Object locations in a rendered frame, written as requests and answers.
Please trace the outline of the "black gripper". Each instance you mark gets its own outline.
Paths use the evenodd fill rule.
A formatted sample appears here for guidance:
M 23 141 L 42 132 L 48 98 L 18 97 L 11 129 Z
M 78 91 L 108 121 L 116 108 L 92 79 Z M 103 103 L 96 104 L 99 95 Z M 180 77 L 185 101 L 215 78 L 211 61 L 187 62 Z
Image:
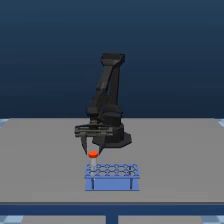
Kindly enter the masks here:
M 104 125 L 79 125 L 76 126 L 74 129 L 74 133 L 76 137 L 80 137 L 81 145 L 84 149 L 85 154 L 87 155 L 87 136 L 94 137 L 94 136 L 101 136 L 100 144 L 99 144 L 99 152 L 100 155 L 106 145 L 106 138 L 107 136 L 113 135 L 113 128 L 110 126 Z

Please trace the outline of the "centrifuge tube with orange cap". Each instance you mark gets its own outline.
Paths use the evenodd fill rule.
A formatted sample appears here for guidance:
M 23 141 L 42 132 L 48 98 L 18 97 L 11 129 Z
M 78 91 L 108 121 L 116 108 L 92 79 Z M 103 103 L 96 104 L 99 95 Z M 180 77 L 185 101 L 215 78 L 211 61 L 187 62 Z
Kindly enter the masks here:
M 97 169 L 98 152 L 96 150 L 89 151 L 88 156 L 90 158 L 90 170 L 91 170 L 90 175 L 92 177 L 95 177 Z

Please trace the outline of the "blue tube rack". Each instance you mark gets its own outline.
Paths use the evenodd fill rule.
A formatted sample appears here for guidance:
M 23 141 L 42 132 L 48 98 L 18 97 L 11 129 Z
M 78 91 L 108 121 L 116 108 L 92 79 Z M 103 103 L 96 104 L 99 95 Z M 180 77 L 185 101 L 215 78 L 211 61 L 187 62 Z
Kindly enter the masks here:
M 138 191 L 140 173 L 137 164 L 86 165 L 86 191 Z

